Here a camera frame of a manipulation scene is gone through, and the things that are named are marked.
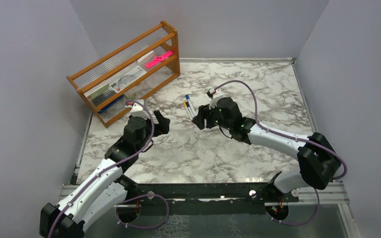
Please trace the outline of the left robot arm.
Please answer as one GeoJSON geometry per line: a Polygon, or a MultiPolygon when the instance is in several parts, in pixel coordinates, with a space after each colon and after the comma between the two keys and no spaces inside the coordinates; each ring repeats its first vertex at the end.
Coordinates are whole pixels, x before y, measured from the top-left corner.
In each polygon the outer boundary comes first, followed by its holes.
{"type": "Polygon", "coordinates": [[[56,205],[41,210],[39,234],[44,238],[82,238],[90,226],[111,207],[142,198],[137,184],[123,173],[152,146],[152,138],[167,134],[170,120],[154,111],[157,123],[144,112],[129,117],[124,133],[109,148],[95,171],[56,205]]]}

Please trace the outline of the white red-tipped marker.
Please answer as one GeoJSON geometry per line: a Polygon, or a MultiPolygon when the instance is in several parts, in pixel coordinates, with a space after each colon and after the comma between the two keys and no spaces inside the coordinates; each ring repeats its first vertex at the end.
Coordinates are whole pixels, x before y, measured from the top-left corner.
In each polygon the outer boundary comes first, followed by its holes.
{"type": "Polygon", "coordinates": [[[187,110],[187,107],[186,107],[186,105],[185,105],[185,102],[183,102],[183,106],[184,106],[184,108],[185,108],[185,110],[186,110],[186,113],[187,113],[189,119],[191,120],[191,117],[190,117],[190,114],[189,114],[189,112],[188,112],[188,110],[187,110]]]}

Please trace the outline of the thin white pen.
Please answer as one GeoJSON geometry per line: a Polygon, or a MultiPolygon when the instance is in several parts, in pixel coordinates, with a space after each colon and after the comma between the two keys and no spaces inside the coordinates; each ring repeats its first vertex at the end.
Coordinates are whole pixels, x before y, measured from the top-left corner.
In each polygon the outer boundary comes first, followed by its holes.
{"type": "Polygon", "coordinates": [[[190,108],[190,104],[189,104],[189,102],[186,101],[186,102],[185,102],[185,105],[186,105],[186,107],[187,107],[187,110],[188,110],[188,112],[189,112],[189,114],[190,114],[190,117],[191,117],[191,120],[192,120],[193,117],[194,117],[194,115],[193,115],[193,112],[192,112],[192,110],[191,110],[191,108],[190,108]]]}

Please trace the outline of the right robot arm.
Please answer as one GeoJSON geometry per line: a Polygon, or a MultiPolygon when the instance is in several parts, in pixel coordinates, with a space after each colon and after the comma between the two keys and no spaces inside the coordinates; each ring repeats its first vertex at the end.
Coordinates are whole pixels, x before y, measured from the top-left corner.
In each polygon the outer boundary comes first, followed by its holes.
{"type": "Polygon", "coordinates": [[[218,100],[214,107],[199,106],[192,122],[199,129],[218,126],[228,130],[236,141],[264,146],[295,159],[298,170],[278,172],[267,184],[266,195],[274,202],[300,187],[324,190],[341,166],[324,135],[317,132],[311,136],[296,135],[267,128],[255,119],[244,117],[230,97],[218,100]]]}

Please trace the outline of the white blue marker pen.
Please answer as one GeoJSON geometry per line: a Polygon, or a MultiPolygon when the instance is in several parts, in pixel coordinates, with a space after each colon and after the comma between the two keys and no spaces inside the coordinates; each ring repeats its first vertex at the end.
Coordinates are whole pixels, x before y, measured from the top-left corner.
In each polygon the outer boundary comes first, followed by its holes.
{"type": "Polygon", "coordinates": [[[192,110],[192,112],[193,112],[193,115],[194,115],[194,117],[195,117],[195,116],[196,116],[196,112],[195,112],[195,110],[194,110],[194,108],[193,108],[193,105],[192,105],[192,103],[191,103],[191,99],[190,99],[190,97],[189,97],[188,94],[186,94],[185,97],[186,97],[186,101],[189,102],[189,104],[190,104],[190,108],[191,108],[191,110],[192,110]]]}

